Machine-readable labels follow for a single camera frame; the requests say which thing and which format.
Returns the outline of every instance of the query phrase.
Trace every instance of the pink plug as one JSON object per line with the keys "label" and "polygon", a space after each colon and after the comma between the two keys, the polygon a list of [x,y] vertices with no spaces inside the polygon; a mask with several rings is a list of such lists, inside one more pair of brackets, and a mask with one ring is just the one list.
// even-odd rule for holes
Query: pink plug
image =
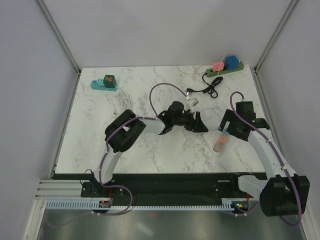
{"label": "pink plug", "polygon": [[213,69],[214,72],[218,72],[218,71],[223,70],[224,67],[225,67],[224,62],[223,61],[218,61],[218,62],[215,62],[213,64],[213,68],[212,69]]}

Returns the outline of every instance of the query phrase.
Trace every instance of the white wall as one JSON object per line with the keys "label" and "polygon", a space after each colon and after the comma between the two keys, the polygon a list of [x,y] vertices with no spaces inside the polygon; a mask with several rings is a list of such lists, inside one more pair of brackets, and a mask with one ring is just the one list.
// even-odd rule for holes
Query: white wall
{"label": "white wall", "polygon": [[320,1],[300,1],[259,75],[287,161],[310,181],[320,223]]}
{"label": "white wall", "polygon": [[33,0],[0,7],[0,239],[23,236],[76,73]]}
{"label": "white wall", "polygon": [[254,66],[290,0],[44,0],[81,67]]}

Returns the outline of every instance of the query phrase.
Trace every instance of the white marble surface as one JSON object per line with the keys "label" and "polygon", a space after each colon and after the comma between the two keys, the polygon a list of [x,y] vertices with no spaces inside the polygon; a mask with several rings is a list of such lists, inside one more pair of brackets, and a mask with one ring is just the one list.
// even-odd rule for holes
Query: white marble surface
{"label": "white marble surface", "polygon": [[[196,66],[180,66],[179,69],[193,73]],[[204,72],[208,67],[201,67]],[[95,170],[105,150],[105,128],[122,112],[117,95],[119,92],[92,90],[92,80],[105,75],[115,75],[118,87],[133,101],[133,112],[138,116],[154,117],[149,104],[149,91],[157,83],[172,83],[183,89],[205,88],[197,79],[201,75],[181,73],[176,66],[147,67],[102,67],[84,68],[77,87],[70,118],[63,139],[55,172],[84,173]],[[222,83],[216,90],[219,97],[193,93],[198,98],[196,110],[229,108],[229,97],[234,91],[241,91],[247,101],[253,101],[257,117],[264,117],[256,87],[249,66],[242,71],[223,75]],[[162,85],[152,93],[158,112],[168,109],[173,101],[180,101],[187,107],[184,96],[171,86]],[[241,98],[234,97],[234,102]],[[137,142],[120,158],[116,173],[199,173],[199,172],[264,172],[263,166],[248,142],[233,136],[219,157],[214,157],[206,139],[213,147],[220,132],[193,133],[182,126],[176,126],[166,135],[142,134]]]}

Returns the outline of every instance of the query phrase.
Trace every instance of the marble table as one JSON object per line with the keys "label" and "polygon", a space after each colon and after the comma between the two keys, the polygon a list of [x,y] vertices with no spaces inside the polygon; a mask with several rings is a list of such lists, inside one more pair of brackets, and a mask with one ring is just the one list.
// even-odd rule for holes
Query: marble table
{"label": "marble table", "polygon": [[[181,71],[193,73],[197,66],[179,66]],[[204,72],[208,66],[202,66]],[[92,80],[105,75],[115,75],[118,87],[133,101],[132,111],[137,116],[154,117],[149,104],[150,89],[158,83],[175,84],[182,90],[192,88],[202,90],[201,74],[190,75],[179,71],[177,66],[144,67],[101,67],[84,68],[77,86],[74,102],[58,161],[56,174],[84,173],[86,169],[95,170],[105,151],[105,129],[122,113],[119,91],[92,90]],[[253,101],[258,118],[264,118],[255,83],[248,65],[242,71],[223,75],[222,83],[216,87],[218,98],[209,94],[192,93],[199,100],[197,111],[216,108],[221,116],[230,109],[229,97],[234,91],[241,91],[247,101]],[[234,96],[234,103],[240,101]],[[155,109],[160,113],[167,110],[173,101],[188,106],[184,96],[175,88],[161,85],[152,93]],[[219,124],[219,119],[212,120]],[[221,173],[221,172],[264,172],[258,155],[252,146],[233,136],[228,138],[222,154],[212,154],[219,131],[193,133],[182,126],[175,126],[166,135],[142,134],[136,143],[125,152],[115,173]]]}

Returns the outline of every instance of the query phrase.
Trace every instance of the robotic arm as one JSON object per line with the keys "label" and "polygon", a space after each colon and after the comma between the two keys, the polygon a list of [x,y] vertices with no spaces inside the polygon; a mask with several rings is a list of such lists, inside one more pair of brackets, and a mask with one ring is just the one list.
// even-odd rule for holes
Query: robotic arm
{"label": "robotic arm", "polygon": [[[225,124],[229,122],[227,128],[229,134],[248,141],[253,146],[267,175],[267,181],[259,180],[250,174],[239,176],[239,189],[259,199],[261,209],[268,217],[295,215],[298,212],[298,206],[291,183],[284,172],[284,168],[286,168],[297,188],[301,211],[304,213],[310,188],[307,177],[298,176],[276,147],[284,163],[284,166],[280,165],[276,154],[269,145],[269,141],[273,141],[270,127],[265,119],[256,118],[251,101],[237,102],[236,112],[269,138],[266,141],[257,131],[242,122],[232,110],[226,110],[219,130],[222,131]],[[132,121],[125,126],[126,129],[123,127],[114,133],[129,120]],[[184,105],[178,101],[174,101],[168,110],[161,112],[156,120],[136,117],[131,110],[124,111],[105,130],[105,140],[113,134],[108,142],[110,146],[108,161],[105,162],[101,170],[97,169],[94,172],[95,178],[99,179],[99,172],[101,171],[101,182],[108,183],[111,181],[120,156],[135,143],[141,133],[164,135],[169,133],[173,126],[184,126],[186,130],[194,133],[208,132],[207,127],[201,120],[200,113],[196,112],[194,118],[194,113],[190,110],[185,111]]]}

